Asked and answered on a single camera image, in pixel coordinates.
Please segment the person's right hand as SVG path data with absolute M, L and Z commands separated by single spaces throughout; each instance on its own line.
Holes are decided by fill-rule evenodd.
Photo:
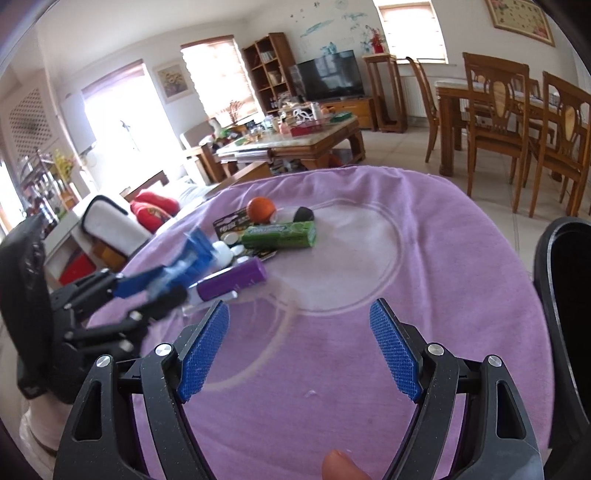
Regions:
M 332 450 L 322 462 L 322 480 L 370 480 L 370 476 L 344 452 Z

